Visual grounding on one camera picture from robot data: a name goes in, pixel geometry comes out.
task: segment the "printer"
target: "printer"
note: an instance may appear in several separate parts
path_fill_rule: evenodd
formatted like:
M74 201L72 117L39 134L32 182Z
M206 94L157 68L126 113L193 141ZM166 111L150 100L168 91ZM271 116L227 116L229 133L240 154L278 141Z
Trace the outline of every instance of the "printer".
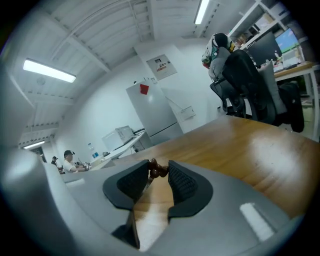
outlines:
M134 138L134 133L127 125L114 129L106 136L102 137L102 141L109 152L114 151Z

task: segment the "white tape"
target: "white tape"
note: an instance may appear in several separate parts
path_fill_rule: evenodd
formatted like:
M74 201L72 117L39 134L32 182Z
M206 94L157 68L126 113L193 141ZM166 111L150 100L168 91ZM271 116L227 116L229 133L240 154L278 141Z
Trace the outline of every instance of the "white tape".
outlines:
M272 228L255 209L253 203L245 203L241 205L240 211L260 242L266 241L275 234Z

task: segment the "white refrigerator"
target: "white refrigerator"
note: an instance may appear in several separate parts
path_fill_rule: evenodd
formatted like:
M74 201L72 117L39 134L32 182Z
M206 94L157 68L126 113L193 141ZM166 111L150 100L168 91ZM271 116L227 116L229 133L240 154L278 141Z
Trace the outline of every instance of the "white refrigerator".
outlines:
M141 84L149 86L146 95L141 93ZM184 134L164 93L152 80L138 82L126 92L153 145Z

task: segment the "white ceiling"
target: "white ceiling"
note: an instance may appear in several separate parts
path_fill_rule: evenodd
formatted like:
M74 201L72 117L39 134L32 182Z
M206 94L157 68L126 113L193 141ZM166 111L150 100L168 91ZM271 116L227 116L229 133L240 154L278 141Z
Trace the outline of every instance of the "white ceiling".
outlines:
M62 116L85 88L136 56L140 42L172 36L228 33L254 0L211 0L201 25L200 0L48 0L17 28L7 63L34 103L21 146L54 135ZM26 58L76 75L73 83L24 71Z

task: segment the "monitor screen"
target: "monitor screen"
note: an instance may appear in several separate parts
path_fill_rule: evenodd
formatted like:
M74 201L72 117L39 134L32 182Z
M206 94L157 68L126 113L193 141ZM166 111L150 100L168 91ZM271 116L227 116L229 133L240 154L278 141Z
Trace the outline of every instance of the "monitor screen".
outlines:
M298 39L296 38L291 28L288 28L281 35L279 35L275 40L279 45L279 48L283 54L299 45Z
M266 60L275 60L277 58L275 53L279 56L282 55L272 32L265 34L252 46L248 47L248 52L258 66L265 63Z

